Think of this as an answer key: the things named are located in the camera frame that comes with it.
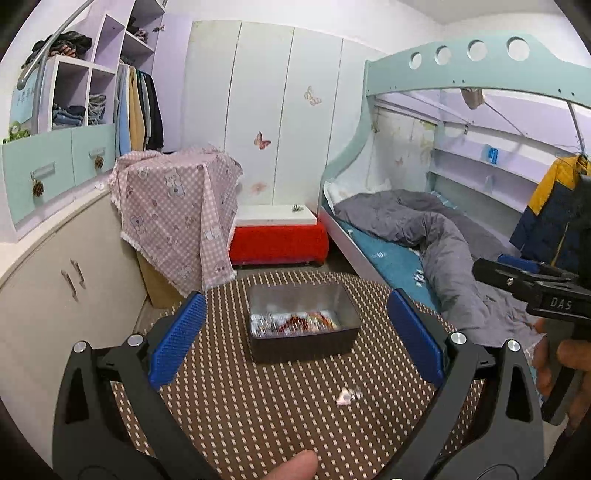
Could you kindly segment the right hand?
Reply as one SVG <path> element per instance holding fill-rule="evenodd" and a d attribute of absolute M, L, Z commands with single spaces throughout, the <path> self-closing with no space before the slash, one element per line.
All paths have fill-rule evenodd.
<path fill-rule="evenodd" d="M 556 425 L 567 420 L 564 433 L 570 437 L 590 412 L 590 340 L 558 320 L 540 318 L 535 330 L 543 335 L 533 357 L 542 417 Z"/>

